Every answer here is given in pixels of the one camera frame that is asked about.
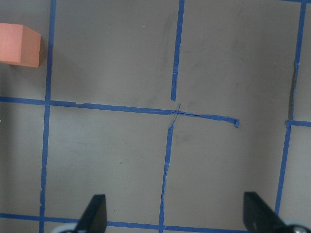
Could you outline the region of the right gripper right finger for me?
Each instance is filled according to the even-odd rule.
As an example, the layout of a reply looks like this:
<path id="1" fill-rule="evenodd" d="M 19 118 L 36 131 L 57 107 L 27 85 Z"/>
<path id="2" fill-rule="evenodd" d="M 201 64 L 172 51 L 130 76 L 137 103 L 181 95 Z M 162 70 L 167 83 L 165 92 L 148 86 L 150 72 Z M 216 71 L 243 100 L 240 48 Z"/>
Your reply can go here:
<path id="1" fill-rule="evenodd" d="M 256 192 L 244 192 L 243 223 L 250 233 L 309 233 L 299 224 L 286 224 Z"/>

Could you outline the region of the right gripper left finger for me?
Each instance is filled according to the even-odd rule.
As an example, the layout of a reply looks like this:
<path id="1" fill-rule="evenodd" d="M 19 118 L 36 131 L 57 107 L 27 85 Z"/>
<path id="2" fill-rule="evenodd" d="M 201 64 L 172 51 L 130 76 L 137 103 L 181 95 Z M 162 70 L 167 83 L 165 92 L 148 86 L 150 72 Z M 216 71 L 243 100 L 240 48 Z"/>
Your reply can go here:
<path id="1" fill-rule="evenodd" d="M 74 228 L 74 233 L 104 233 L 107 228 L 105 194 L 94 195 Z"/>

